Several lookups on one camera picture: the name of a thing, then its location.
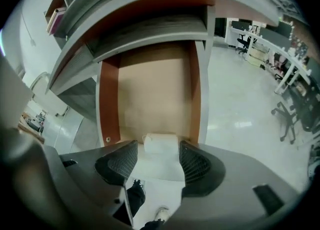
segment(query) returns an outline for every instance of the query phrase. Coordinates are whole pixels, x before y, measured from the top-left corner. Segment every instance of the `wooden panel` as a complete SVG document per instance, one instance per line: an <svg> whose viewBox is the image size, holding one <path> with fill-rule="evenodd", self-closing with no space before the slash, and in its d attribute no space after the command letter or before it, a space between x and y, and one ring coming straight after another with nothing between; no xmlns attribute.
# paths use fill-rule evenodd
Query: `wooden panel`
<svg viewBox="0 0 320 230"><path fill-rule="evenodd" d="M190 83L191 83L191 120L190 141L198 143L201 120L201 87L197 48L194 41L189 46Z"/></svg>
<svg viewBox="0 0 320 230"><path fill-rule="evenodd" d="M113 56L102 61L99 82L99 112L102 138L105 146L120 141L118 115L118 76L120 57Z"/></svg>
<svg viewBox="0 0 320 230"><path fill-rule="evenodd" d="M121 140L143 143L147 133L189 138L188 43L160 43L122 54L118 83Z"/></svg>

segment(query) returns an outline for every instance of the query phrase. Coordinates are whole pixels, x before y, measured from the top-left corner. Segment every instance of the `shoe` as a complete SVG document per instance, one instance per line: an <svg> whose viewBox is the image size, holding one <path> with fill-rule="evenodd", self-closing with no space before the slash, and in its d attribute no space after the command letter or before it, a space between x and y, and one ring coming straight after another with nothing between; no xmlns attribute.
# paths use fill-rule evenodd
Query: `shoe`
<svg viewBox="0 0 320 230"><path fill-rule="evenodd" d="M144 195L146 195L145 183L146 183L146 181L144 181L144 180L140 180L140 179L134 178L134 179L133 179L133 185L132 185L132 186L136 185L136 186L141 187L141 189L142 189L143 192L144 192Z"/></svg>
<svg viewBox="0 0 320 230"><path fill-rule="evenodd" d="M154 220L161 220L161 221L167 221L170 218L169 209L167 207L161 206L156 211Z"/></svg>

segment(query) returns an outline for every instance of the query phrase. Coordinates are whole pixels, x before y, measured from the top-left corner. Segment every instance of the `office chair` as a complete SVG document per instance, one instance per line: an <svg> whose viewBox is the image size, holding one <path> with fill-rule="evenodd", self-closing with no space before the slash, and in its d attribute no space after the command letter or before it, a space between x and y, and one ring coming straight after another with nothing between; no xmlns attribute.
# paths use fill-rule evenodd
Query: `office chair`
<svg viewBox="0 0 320 230"><path fill-rule="evenodd" d="M280 137L280 141L285 140L289 129L291 129L293 139L290 140L290 144L293 145L296 140L295 124L297 121L301 120L302 128L306 132L314 132L318 127L320 121L320 102L317 99L317 94L319 94L319 89L310 86L305 96L302 96L295 86L289 86L288 91L293 101L293 105L291 105L289 109L295 110L295 112L290 113L285 105L279 102L277 104L278 108L274 108L271 114L275 115L276 112L278 112L285 117L285 133Z"/></svg>
<svg viewBox="0 0 320 230"><path fill-rule="evenodd" d="M241 35L241 39L240 38L236 39L239 43L242 44L242 48L239 48L239 50L240 50L238 53L239 55L240 55L240 53L244 54L244 53L248 52L248 48L249 48L250 41L251 41L250 37L248 37L247 40L244 40L244 35L243 34L240 34L240 35Z"/></svg>

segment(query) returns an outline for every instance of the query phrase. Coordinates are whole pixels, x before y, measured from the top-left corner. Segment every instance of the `desk leg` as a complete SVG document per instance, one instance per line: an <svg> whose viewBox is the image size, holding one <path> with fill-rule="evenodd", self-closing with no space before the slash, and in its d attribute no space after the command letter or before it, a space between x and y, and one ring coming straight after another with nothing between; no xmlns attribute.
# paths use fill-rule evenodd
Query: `desk leg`
<svg viewBox="0 0 320 230"><path fill-rule="evenodd" d="M254 44L254 38L253 37L251 37L249 48L248 48L248 51L247 51L246 56L245 56L245 60L246 61L249 60L249 55L250 55L250 51L251 51L251 48L252 48L252 44Z"/></svg>
<svg viewBox="0 0 320 230"><path fill-rule="evenodd" d="M298 78L298 76L300 75L300 70L297 70L294 74L294 76L292 77L291 81L288 83L289 85L292 85L294 83L294 81Z"/></svg>
<svg viewBox="0 0 320 230"><path fill-rule="evenodd" d="M291 73L294 71L294 68L295 68L295 65L291 64L288 69L288 72L286 72L285 76L283 77L283 79L279 83L278 87L276 87L276 89L274 90L275 93L278 93L279 89L285 84L285 82L288 80Z"/></svg>

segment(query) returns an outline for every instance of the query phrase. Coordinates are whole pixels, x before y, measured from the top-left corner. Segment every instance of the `table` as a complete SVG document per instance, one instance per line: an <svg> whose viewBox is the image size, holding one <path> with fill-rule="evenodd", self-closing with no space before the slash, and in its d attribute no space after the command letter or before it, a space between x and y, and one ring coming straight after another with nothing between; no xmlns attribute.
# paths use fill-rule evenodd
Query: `table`
<svg viewBox="0 0 320 230"><path fill-rule="evenodd" d="M305 81L308 83L308 85L310 84L310 79L309 79L309 75L311 74L311 70L306 70L303 67L303 64L297 60L295 57L289 55L284 49L278 47L277 45L273 44L272 42L263 39L262 37L260 37L259 35L252 33L252 32L248 32L248 31L243 31L243 30L239 30L233 27L229 27L228 30L230 32L236 33L236 34L240 34L240 35L248 35L251 38L250 41L250 45L248 48L248 52L245 56L245 60L248 60L249 55L250 55L250 50L253 46L254 43L254 39L256 39L256 43L262 44L266 47L268 47L269 49L273 50L274 52L283 55L285 58L287 58L290 63L291 66L289 67L288 71L286 72L285 76L283 77L283 79L281 80L281 82L279 83L279 85L276 87L276 89L274 90L275 93L278 93L279 89L286 83L286 81L288 80L289 76L292 74L292 72L294 71L295 67L297 68L296 73L294 74L293 78L291 79L291 81L289 82L288 85L292 85L292 83L298 78L298 76L302 76L303 79L305 79Z"/></svg>

